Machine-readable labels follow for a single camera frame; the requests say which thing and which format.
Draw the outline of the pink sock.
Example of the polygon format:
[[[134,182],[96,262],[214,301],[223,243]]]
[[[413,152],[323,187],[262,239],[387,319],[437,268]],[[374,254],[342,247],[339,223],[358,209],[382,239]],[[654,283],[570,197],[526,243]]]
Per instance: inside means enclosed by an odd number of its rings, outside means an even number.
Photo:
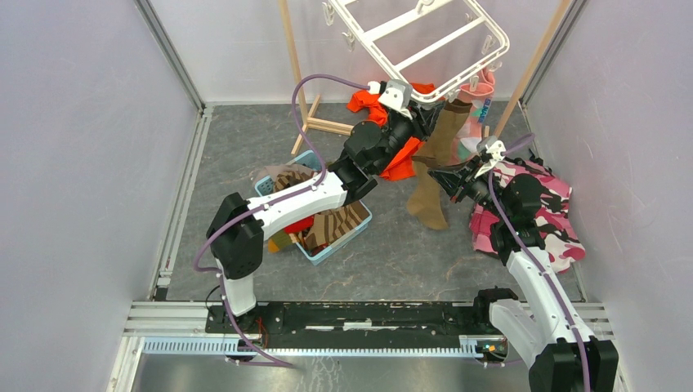
[[[483,139],[482,125],[490,104],[490,98],[472,101],[470,113],[454,138],[453,152],[458,161],[463,162],[477,152],[477,145]]]
[[[472,84],[466,83],[461,87],[461,91],[458,95],[460,100],[464,103],[472,104],[473,100],[484,100],[486,98],[491,99],[491,103],[494,96],[494,86],[495,77],[492,71],[487,68],[482,69],[476,75],[476,87],[472,90]]]

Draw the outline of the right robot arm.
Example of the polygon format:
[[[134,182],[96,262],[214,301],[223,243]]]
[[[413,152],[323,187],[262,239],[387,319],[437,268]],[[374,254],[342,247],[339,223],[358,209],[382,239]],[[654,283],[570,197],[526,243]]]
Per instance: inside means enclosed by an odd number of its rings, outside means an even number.
[[[483,333],[498,329],[507,338],[528,367],[533,391],[612,391],[618,351],[584,322],[552,269],[534,220],[542,205],[540,181],[519,174],[500,186],[493,172],[471,163],[428,173],[452,201],[470,198],[499,218],[491,229],[492,247],[530,307],[524,310],[508,290],[482,291],[472,311],[474,327]]]

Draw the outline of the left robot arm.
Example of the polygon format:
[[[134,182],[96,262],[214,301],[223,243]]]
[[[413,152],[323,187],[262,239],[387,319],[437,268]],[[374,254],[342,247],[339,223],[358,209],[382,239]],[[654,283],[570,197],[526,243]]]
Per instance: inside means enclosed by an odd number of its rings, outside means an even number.
[[[304,218],[361,200],[410,139],[431,135],[430,119],[431,110],[415,103],[390,109],[382,126],[357,123],[339,157],[310,179],[268,196],[245,199],[232,193],[223,199],[207,239],[230,327],[243,333],[256,324],[253,274],[262,263],[265,241]]]

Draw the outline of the brown tan sock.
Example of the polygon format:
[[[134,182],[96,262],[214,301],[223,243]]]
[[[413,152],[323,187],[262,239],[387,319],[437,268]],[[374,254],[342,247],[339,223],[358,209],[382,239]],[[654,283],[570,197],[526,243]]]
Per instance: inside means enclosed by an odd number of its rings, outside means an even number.
[[[425,163],[447,165],[453,155],[454,137],[466,122],[471,108],[471,102],[446,102],[439,112],[431,136],[419,149],[417,157],[422,157]]]
[[[440,205],[440,186],[428,174],[426,158],[414,156],[412,160],[417,185],[406,203],[408,213],[429,229],[448,229],[449,224]]]

